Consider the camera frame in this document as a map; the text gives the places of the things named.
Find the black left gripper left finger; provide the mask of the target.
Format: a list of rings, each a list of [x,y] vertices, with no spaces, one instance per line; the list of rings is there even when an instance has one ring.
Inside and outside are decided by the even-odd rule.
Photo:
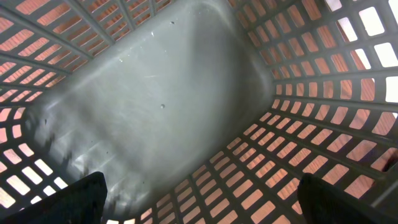
[[[94,172],[1,220],[4,224],[99,224],[107,197],[104,174]]]

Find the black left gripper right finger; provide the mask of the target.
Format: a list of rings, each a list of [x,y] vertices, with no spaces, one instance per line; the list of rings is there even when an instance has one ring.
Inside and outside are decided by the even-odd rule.
[[[360,202],[310,173],[302,176],[297,198],[304,219],[309,224],[397,223],[396,217]]]

